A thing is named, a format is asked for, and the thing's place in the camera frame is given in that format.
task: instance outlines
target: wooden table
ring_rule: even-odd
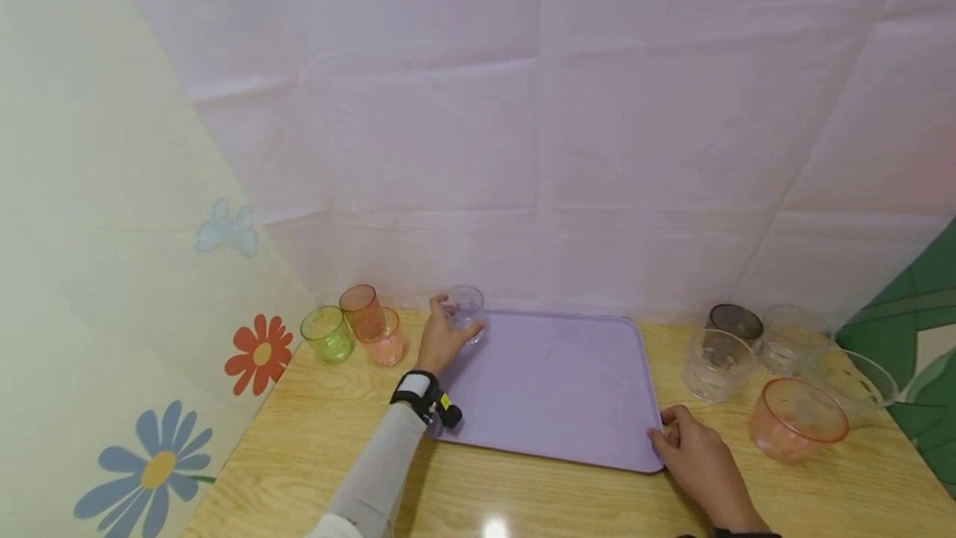
[[[394,369],[359,347],[329,366],[297,351],[184,536],[301,538],[312,530],[415,361],[426,312],[402,313],[410,353]],[[680,381],[692,329],[641,327],[656,394],[683,402],[734,450],[757,508],[787,538],[956,536],[956,505],[883,413],[823,457],[785,467],[750,442],[761,372],[728,403],[706,405]],[[396,536],[484,538],[709,536],[666,474],[643,476],[422,440]]]

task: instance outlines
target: yellow flower center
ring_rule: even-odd
[[[269,361],[269,358],[272,356],[272,345],[269,343],[263,343],[252,351],[252,362],[256,366],[265,366],[266,362]]]
[[[146,490],[155,490],[163,485],[163,482],[169,478],[176,467],[176,455],[174,452],[157,452],[156,457],[151,458],[149,463],[143,469],[143,476],[139,478],[139,483],[143,484]]]

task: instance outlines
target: white backdrop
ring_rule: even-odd
[[[847,318],[956,212],[956,0],[137,0],[320,299]]]

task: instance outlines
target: pink cup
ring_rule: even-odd
[[[750,439],[784,463],[803,461],[839,443],[849,432],[841,406],[800,379],[767,382],[750,417]]]
[[[398,332],[398,312],[391,307],[383,307],[382,314],[384,318],[383,333],[372,340],[365,340],[361,337],[358,341],[368,350],[369,357],[379,366],[390,367],[402,361],[405,355],[405,344],[402,341],[402,335]]]

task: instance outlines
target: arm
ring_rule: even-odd
[[[779,538],[757,513],[734,455],[716,430],[699,423],[684,405],[663,410],[661,421],[671,430],[667,435],[647,431],[654,450],[680,488],[704,509],[716,538]]]
[[[464,330],[454,330],[441,311],[441,302],[445,299],[446,295],[436,295],[429,301],[432,316],[422,332],[414,368],[435,376],[484,328],[476,323]],[[428,385],[427,382],[417,385],[421,378],[402,382],[403,391],[424,394]],[[424,429],[426,424],[408,404],[392,405],[332,496],[325,515],[306,538],[390,538],[402,505],[405,477]]]

